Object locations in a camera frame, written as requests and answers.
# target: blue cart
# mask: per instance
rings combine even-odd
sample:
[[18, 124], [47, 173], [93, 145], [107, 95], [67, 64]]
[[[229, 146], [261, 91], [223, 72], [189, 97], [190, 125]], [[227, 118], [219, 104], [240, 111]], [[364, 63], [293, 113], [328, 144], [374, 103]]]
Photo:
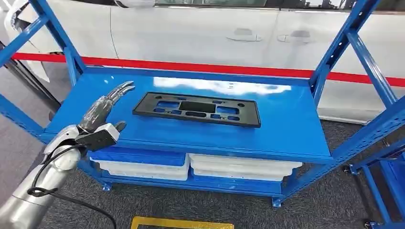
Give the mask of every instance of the blue cart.
[[[282, 182], [232, 178], [197, 178], [192, 170], [185, 181], [113, 176], [83, 160], [80, 168], [110, 190], [112, 183], [175, 187], [271, 197], [274, 207], [310, 185], [351, 157], [398, 129], [405, 123], [405, 98], [397, 99], [380, 72], [358, 31], [378, 4], [378, 0], [358, 0], [346, 22], [309, 80], [276, 75], [235, 75], [145, 69], [100, 68], [85, 66], [46, 0], [30, 0], [39, 17], [0, 52], [0, 64], [46, 26], [64, 52], [74, 86], [51, 123], [42, 128], [19, 108], [0, 96], [1, 113], [43, 143], [49, 142], [63, 127], [77, 124], [89, 106], [117, 84], [133, 80], [136, 89], [124, 96], [112, 110], [108, 122], [127, 122], [118, 143], [104, 152], [113, 156], [122, 151], [150, 151], [149, 157], [172, 156], [189, 152], [203, 155], [236, 156], [283, 161], [316, 163], [317, 166], [297, 177], [296, 169]], [[364, 126], [338, 148], [329, 151], [317, 106], [326, 76], [347, 46], [351, 44], [386, 106], [378, 117]], [[157, 83], [158, 79], [192, 79], [207, 82], [238, 82], [260, 85], [265, 93], [249, 90], [224, 93], [194, 85]], [[132, 114], [145, 92], [181, 93], [227, 99], [254, 100], [260, 114], [260, 128], [218, 125]]]
[[[370, 171], [371, 166], [378, 165], [398, 207], [403, 220], [402, 222], [392, 222], [383, 199], [381, 198], [380, 191]], [[358, 175], [360, 171], [364, 173], [384, 220], [383, 224], [366, 222], [366, 226], [371, 229], [405, 228], [405, 138], [357, 164], [350, 165], [349, 171], [353, 175]]]

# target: red barrier tape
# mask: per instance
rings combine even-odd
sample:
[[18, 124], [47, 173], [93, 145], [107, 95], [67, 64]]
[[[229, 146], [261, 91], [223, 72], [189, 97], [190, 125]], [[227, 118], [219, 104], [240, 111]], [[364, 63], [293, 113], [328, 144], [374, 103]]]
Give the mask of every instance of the red barrier tape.
[[[66, 62], [65, 57], [63, 55], [52, 55], [52, 54], [16, 53], [13, 55], [12, 58], [16, 60], [29, 60], [29, 61]], [[299, 70], [299, 69], [242, 67], [242, 66], [214, 65], [214, 64], [200, 64], [200, 63], [120, 60], [120, 59], [109, 59], [98, 57], [82, 57], [82, 59], [85, 64], [92, 64], [92, 65], [193, 71], [205, 73], [272, 75], [272, 76], [298, 77], [298, 78], [310, 78], [313, 73], [313, 70]], [[370, 78], [367, 75], [362, 74], [331, 72], [329, 73], [327, 79], [343, 82], [371, 84]], [[405, 79], [387, 77], [387, 81], [391, 86], [405, 87]]]

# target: silver robotic arm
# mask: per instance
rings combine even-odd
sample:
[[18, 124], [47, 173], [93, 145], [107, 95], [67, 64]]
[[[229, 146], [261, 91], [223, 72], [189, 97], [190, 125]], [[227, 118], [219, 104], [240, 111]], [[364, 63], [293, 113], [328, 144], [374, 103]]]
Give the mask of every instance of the silver robotic arm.
[[132, 81], [95, 101], [79, 125], [61, 130], [44, 150], [44, 160], [21, 182], [0, 208], [0, 229], [35, 229], [52, 205], [57, 190], [73, 172], [87, 149], [114, 145], [125, 122], [106, 124], [114, 104], [129, 90]]

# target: rectangular hole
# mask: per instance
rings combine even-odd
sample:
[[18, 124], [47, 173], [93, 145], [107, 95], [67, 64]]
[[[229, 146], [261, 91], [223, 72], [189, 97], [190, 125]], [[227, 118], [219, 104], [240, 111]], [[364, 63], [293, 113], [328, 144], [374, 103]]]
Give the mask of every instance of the rectangular hole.
[[172, 110], [171, 113], [175, 115], [181, 115], [181, 111], [178, 110]]
[[220, 119], [221, 116], [219, 114], [211, 114], [211, 118], [217, 118]]
[[215, 104], [183, 101], [179, 110], [215, 113]]
[[169, 108], [177, 108], [179, 106], [179, 102], [176, 101], [159, 101], [156, 106], [159, 107], [169, 107]]
[[377, 137], [374, 137], [374, 139], [377, 139], [377, 138], [380, 138], [380, 137], [382, 137], [383, 135], [378, 135]]
[[165, 109], [161, 109], [161, 108], [155, 108], [153, 109], [154, 112], [164, 112]]
[[239, 114], [239, 109], [234, 108], [234, 107], [227, 107], [227, 106], [218, 106], [216, 108], [216, 111], [219, 113], [226, 113], [226, 114], [233, 114], [233, 115], [238, 115]]
[[187, 111], [187, 112], [186, 112], [186, 115], [187, 115], [187, 116], [194, 116], [194, 117], [201, 117], [201, 118], [204, 118], [204, 117], [207, 116], [206, 113], [192, 112], [192, 111]]
[[239, 121], [240, 120], [239, 117], [236, 117], [236, 116], [228, 116], [228, 119], [233, 120], [233, 121]]

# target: white car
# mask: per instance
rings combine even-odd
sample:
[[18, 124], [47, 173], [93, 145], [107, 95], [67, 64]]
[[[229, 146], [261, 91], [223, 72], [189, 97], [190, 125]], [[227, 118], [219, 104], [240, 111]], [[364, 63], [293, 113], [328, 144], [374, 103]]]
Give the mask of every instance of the white car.
[[[6, 16], [11, 40], [37, 18], [27, 2], [16, 0]], [[347, 10], [193, 5], [124, 9], [114, 0], [48, 3], [82, 56], [284, 69], [315, 69], [349, 15]], [[405, 95], [404, 24], [401, 13], [377, 12], [360, 32], [384, 75], [399, 78], [400, 83], [393, 87], [397, 97]], [[19, 52], [55, 53], [61, 49], [43, 27]], [[28, 65], [36, 75], [48, 79], [41, 62]], [[351, 47], [333, 71], [365, 74]], [[364, 124], [383, 109], [372, 84], [328, 80], [318, 113], [325, 119]]]

